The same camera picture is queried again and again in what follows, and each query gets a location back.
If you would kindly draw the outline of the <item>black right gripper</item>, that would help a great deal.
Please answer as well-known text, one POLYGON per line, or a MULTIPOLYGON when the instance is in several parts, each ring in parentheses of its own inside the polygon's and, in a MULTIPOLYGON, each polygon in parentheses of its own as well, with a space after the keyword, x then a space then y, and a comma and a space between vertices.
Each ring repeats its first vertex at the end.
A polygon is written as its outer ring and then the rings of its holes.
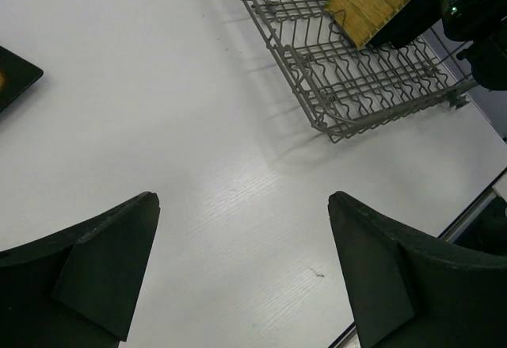
POLYGON ((506 0, 409 0, 368 42, 379 47, 405 47, 441 18, 450 40, 487 36, 506 18, 506 0))

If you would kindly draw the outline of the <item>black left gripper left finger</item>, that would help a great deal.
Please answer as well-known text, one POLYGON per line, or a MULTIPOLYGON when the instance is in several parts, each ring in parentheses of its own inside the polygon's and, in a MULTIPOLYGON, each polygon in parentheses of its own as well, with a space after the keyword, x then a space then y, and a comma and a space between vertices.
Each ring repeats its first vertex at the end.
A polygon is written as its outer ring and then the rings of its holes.
POLYGON ((117 347, 128 338, 160 215, 144 192, 1 253, 3 347, 117 347))

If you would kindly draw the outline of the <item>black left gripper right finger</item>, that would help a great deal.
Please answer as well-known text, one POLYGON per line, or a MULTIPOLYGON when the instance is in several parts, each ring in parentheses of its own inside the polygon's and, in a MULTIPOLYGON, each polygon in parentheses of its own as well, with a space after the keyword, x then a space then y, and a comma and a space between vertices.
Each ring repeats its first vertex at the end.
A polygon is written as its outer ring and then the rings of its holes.
POLYGON ((451 243, 344 192, 330 225, 363 347, 503 347, 506 213, 494 201, 451 243))

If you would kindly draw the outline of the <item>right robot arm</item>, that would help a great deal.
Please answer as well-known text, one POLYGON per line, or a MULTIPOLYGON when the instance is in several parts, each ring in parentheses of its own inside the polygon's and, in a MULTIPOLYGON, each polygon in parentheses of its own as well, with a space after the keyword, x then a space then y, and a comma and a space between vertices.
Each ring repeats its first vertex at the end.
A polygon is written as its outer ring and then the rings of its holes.
POLYGON ((488 90, 506 89, 506 0, 409 0, 369 42, 402 48, 441 20, 444 35, 471 45, 457 54, 475 81, 488 90))

